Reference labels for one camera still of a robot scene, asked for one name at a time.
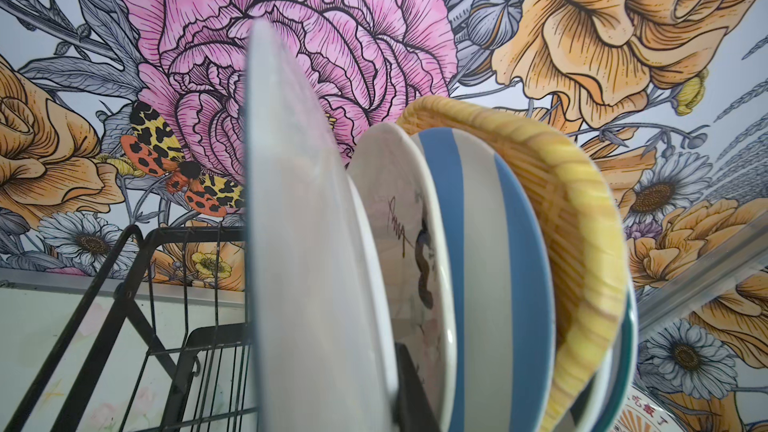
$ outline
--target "blue striped bowl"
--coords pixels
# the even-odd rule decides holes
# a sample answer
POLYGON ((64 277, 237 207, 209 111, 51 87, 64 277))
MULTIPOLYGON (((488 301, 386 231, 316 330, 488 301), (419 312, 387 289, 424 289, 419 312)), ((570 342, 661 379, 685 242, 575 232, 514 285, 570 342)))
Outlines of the blue striped bowl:
POLYGON ((456 311, 448 432, 536 431, 554 365, 554 296, 528 197, 483 140, 448 128, 412 136, 435 181, 456 311))

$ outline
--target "plate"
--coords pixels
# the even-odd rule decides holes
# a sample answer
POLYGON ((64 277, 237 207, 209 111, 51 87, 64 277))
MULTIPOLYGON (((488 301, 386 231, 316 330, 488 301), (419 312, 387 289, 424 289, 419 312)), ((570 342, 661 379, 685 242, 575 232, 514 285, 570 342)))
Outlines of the plate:
POLYGON ((610 393, 603 401, 600 418, 592 427, 592 432, 606 432, 616 421, 621 406, 632 385, 632 377, 638 361, 638 304, 635 301, 632 282, 627 293, 627 312, 621 323, 619 336, 613 348, 613 370, 608 389, 610 393))
POLYGON ((537 430, 552 382, 554 295, 531 203, 483 140, 435 128, 412 137, 437 187, 458 337, 451 432, 537 430))
POLYGON ((272 26, 256 21, 249 44, 246 286, 263 427, 389 431, 369 272, 336 141, 272 26))
POLYGON ((631 386, 613 432, 684 432, 676 419, 640 389, 631 386))
POLYGON ((456 388, 456 320, 432 175, 408 135, 386 122, 362 136, 347 172, 379 254, 394 339, 408 347, 445 431, 456 388))

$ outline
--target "floral mural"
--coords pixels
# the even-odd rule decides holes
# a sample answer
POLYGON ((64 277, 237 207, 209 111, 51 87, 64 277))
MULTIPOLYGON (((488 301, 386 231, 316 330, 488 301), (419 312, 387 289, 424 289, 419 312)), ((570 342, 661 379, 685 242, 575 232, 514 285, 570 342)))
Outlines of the floral mural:
MULTIPOLYGON (((89 276, 129 224, 241 224, 255 18, 304 70, 344 163, 371 125, 428 94, 570 136, 612 189, 639 293, 768 209, 768 0, 0 0, 0 10, 2 268, 89 276)), ((242 246, 167 245, 149 276, 242 290, 242 246)), ((110 276, 136 251, 129 243, 110 276)), ((690 430, 765 428, 763 411, 739 404, 766 393, 744 385, 746 370, 768 365, 766 304, 762 273, 641 347, 640 379, 690 430)))

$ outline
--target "wicker basket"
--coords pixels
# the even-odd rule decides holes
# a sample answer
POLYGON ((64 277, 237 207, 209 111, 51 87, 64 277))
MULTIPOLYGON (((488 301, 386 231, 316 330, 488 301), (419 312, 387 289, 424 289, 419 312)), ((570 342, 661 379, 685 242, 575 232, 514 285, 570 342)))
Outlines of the wicker basket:
POLYGON ((627 252, 608 185, 563 134, 509 112, 428 96, 409 105, 398 124, 408 134, 452 127, 485 140, 531 200, 547 245, 557 315, 552 389, 539 429, 549 432, 598 369, 624 316, 627 252))

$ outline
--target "white daisy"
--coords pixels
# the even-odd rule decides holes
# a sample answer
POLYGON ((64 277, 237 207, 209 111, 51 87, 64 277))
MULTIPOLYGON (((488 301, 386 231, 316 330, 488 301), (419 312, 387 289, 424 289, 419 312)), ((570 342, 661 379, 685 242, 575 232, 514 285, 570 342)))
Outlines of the white daisy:
POLYGON ((676 208, 691 207, 703 195, 712 179, 706 177, 712 170, 709 156, 696 152, 682 152, 670 158, 659 158, 654 168, 643 171, 638 184, 632 189, 634 204, 624 224, 655 220, 661 222, 676 208))
POLYGON ((684 319, 640 345, 638 372, 648 387, 696 399, 722 399, 736 386, 734 352, 684 319))
MULTIPOLYGON (((88 274, 95 274, 120 237, 120 227, 107 223, 101 217, 82 212, 60 212, 44 217, 38 227, 45 242, 56 252, 83 266, 88 274)), ((126 242, 118 260, 112 267, 111 277, 125 276, 133 264, 138 246, 126 242)))

